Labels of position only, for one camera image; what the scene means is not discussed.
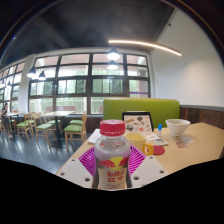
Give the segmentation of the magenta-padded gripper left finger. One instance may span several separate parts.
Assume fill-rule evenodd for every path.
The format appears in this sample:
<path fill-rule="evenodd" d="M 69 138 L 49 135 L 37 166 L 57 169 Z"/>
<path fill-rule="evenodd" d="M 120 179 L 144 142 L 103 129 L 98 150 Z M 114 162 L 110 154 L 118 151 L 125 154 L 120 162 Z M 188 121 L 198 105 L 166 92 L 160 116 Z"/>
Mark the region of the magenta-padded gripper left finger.
<path fill-rule="evenodd" d="M 98 175 L 94 147 L 79 149 L 57 171 L 57 176 L 84 188 L 97 189 Z"/>

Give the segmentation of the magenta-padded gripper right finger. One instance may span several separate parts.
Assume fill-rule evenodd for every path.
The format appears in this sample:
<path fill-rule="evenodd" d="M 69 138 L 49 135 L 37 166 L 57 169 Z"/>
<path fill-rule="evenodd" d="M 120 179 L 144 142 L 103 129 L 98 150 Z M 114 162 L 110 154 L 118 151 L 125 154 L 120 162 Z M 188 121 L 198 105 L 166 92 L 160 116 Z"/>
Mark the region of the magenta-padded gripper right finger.
<path fill-rule="evenodd" d="M 140 188 L 167 176 L 165 168 L 155 156 L 146 156 L 134 146 L 128 160 L 128 187 Z"/>

